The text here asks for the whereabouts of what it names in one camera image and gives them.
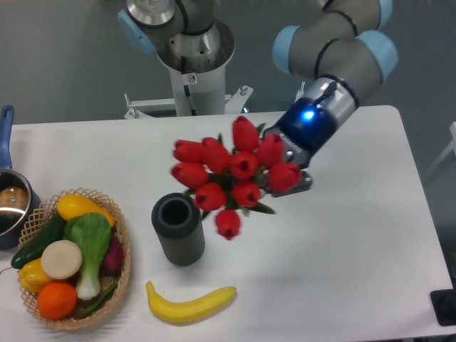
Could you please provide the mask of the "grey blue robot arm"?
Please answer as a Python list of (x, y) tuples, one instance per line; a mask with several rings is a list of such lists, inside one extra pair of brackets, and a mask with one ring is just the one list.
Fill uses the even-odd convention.
[[(287, 26), (272, 58), (285, 73), (311, 80), (270, 128), (285, 144), (283, 159), (301, 171), (394, 70), (395, 44), (380, 28), (390, 1), (321, 1), (323, 17), (312, 27)], [(127, 1), (118, 23), (143, 53), (156, 53), (168, 69), (179, 116), (233, 113), (244, 100), (225, 98), (225, 67), (234, 37), (214, 16), (212, 1)]]

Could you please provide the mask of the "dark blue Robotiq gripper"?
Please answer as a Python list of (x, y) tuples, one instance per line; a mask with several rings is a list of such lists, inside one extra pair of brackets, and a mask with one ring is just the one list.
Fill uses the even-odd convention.
[[(271, 127), (263, 132), (263, 138), (277, 134), (285, 145), (282, 160), (292, 162), (301, 169), (309, 166), (311, 158), (333, 136), (338, 128), (336, 119), (326, 109), (311, 101), (295, 102)], [(264, 192), (272, 197), (284, 197), (311, 189), (313, 177), (301, 170), (301, 180), (290, 190), (275, 192), (266, 186)]]

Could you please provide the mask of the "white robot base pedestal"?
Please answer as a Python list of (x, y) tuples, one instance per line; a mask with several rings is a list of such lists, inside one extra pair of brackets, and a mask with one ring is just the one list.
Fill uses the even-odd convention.
[(242, 84), (233, 93), (226, 93), (226, 67), (227, 64), (223, 63), (211, 71), (186, 74), (169, 67), (172, 97), (130, 100), (125, 94), (126, 113), (124, 118), (248, 113), (248, 102), (254, 89)]

